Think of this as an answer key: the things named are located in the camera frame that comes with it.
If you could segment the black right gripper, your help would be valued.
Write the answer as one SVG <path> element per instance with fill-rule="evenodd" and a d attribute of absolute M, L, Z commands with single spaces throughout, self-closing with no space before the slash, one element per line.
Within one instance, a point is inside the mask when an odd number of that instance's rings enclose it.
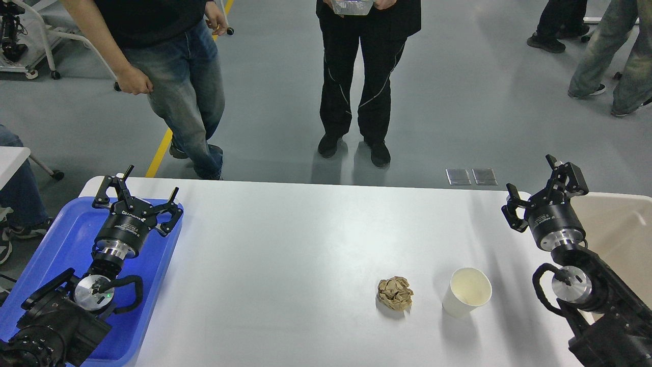
<path fill-rule="evenodd" d="M 563 163 L 552 155 L 546 155 L 552 174 L 542 190 L 542 201 L 523 200 L 515 185 L 507 183 L 507 204 L 501 207 L 510 228 L 517 232 L 531 230 L 535 244 L 543 251 L 551 252 L 561 245 L 577 246 L 585 240 L 585 229 L 571 204 L 572 197 L 589 193 L 581 169 L 571 163 Z M 520 218 L 517 209 L 524 209 Z"/>

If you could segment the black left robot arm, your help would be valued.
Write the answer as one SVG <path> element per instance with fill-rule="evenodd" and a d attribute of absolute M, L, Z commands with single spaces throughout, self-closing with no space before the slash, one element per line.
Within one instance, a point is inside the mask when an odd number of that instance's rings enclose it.
<path fill-rule="evenodd" d="M 181 232 L 178 190 L 123 176 L 67 204 L 2 306 L 2 366 L 119 366 L 142 341 Z"/>

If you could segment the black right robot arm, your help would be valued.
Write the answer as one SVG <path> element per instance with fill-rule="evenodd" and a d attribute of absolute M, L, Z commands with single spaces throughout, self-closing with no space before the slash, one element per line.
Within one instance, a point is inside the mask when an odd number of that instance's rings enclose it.
<path fill-rule="evenodd" d="M 545 309 L 565 318 L 574 336 L 568 348 L 584 366 L 650 366 L 650 308 L 588 247 L 571 198 L 587 195 L 581 169 L 552 155 L 546 186 L 528 200 L 507 184 L 502 212 L 517 232 L 529 229 L 552 256 L 532 276 Z"/>

